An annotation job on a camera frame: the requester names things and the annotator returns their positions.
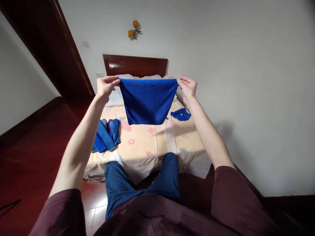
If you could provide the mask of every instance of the wall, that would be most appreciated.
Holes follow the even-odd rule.
[[[315,194],[315,32],[300,0],[60,0],[96,90],[102,54],[169,59],[264,196]],[[143,35],[130,41],[132,20]],[[90,48],[84,48],[88,41]]]
[[[193,50],[193,2],[60,0],[62,11],[96,92],[95,73],[106,74],[103,54],[169,59],[168,73],[189,73]],[[128,38],[133,20],[141,25],[138,41]],[[88,41],[85,48],[82,41]]]
[[[1,135],[60,94],[2,13],[0,51]]]

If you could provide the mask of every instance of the white pillow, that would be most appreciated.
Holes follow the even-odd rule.
[[[130,74],[122,74],[116,76],[122,79],[135,79],[135,77]],[[122,98],[120,87],[115,87],[115,91],[112,91],[112,93],[109,95],[109,101],[108,103],[106,103],[105,107],[118,107],[124,105],[124,99]]]
[[[159,75],[151,75],[151,76],[145,76],[145,77],[142,77],[142,78],[135,77],[135,79],[162,79],[162,77],[159,76]]]
[[[124,99],[122,98],[120,87],[115,87],[115,90],[109,95],[109,101],[105,107],[124,106]]]
[[[130,74],[124,74],[124,75],[115,75],[115,76],[118,76],[119,78],[122,78],[122,79],[135,79],[136,77],[130,75]]]

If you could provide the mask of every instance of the blue towel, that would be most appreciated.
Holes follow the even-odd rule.
[[[191,114],[189,114],[185,108],[179,109],[177,111],[171,112],[171,115],[180,120],[180,121],[186,121],[189,120],[189,118],[191,117]]]
[[[105,146],[103,140],[101,139],[101,137],[98,135],[98,133],[96,133],[93,149],[94,148],[96,148],[96,150],[98,152],[104,152],[106,149],[106,146]]]
[[[92,148],[92,152],[96,152],[97,148],[95,147],[95,145],[93,144],[93,148]]]
[[[99,121],[97,128],[97,136],[100,136],[101,140],[103,140],[105,146],[109,151],[112,151],[116,148],[116,144],[114,143],[112,137],[109,135],[102,121]]]
[[[120,120],[114,119],[109,123],[109,126],[111,127],[110,136],[114,140],[114,143],[119,144],[119,126],[120,126]]]
[[[106,119],[102,119],[101,121],[103,122],[103,125],[104,125],[105,129],[107,130],[107,126],[108,126],[107,120]]]
[[[120,79],[129,125],[161,125],[171,108],[178,84],[176,79]]]

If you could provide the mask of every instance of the leg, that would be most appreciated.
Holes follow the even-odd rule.
[[[107,164],[105,169],[105,184],[108,198],[105,220],[108,220],[112,211],[117,206],[143,193],[143,191],[136,191],[130,185],[123,168],[117,161]]]
[[[178,173],[179,169],[177,156],[172,152],[165,154],[157,179],[145,190],[144,195],[160,195],[174,202],[181,203],[178,186]]]

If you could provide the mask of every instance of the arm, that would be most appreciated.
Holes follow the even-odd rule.
[[[116,76],[97,79],[97,94],[67,145],[49,196],[66,189],[81,190],[84,169],[93,148],[99,119],[110,93],[119,83]]]
[[[221,135],[209,120],[196,98],[197,82],[187,77],[179,77],[177,82],[183,90],[184,103],[187,104],[190,110],[201,142],[209,155],[214,168],[216,169],[219,166],[229,166],[235,169]]]

